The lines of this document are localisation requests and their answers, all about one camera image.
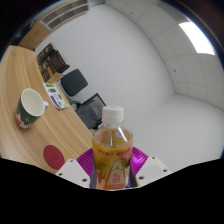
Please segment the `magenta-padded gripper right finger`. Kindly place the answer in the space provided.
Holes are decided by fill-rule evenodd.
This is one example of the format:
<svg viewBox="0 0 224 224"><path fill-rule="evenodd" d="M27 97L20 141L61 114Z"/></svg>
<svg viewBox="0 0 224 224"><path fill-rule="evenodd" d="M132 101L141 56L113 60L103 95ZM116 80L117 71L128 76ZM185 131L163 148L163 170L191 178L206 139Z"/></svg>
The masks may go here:
<svg viewBox="0 0 224 224"><path fill-rule="evenodd" d="M172 171L157 156L148 156L133 148L127 187L143 187L171 173Z"/></svg>

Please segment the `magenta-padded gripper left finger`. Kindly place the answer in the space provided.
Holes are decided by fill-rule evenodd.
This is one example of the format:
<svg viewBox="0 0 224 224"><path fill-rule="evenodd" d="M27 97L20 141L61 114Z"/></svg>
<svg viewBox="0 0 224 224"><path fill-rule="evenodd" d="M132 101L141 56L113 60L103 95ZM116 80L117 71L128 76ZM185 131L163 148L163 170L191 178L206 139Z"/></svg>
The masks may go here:
<svg viewBox="0 0 224 224"><path fill-rule="evenodd" d="M87 150L77 159L68 159L56 175L78 186L95 189L97 174L93 150Z"/></svg>

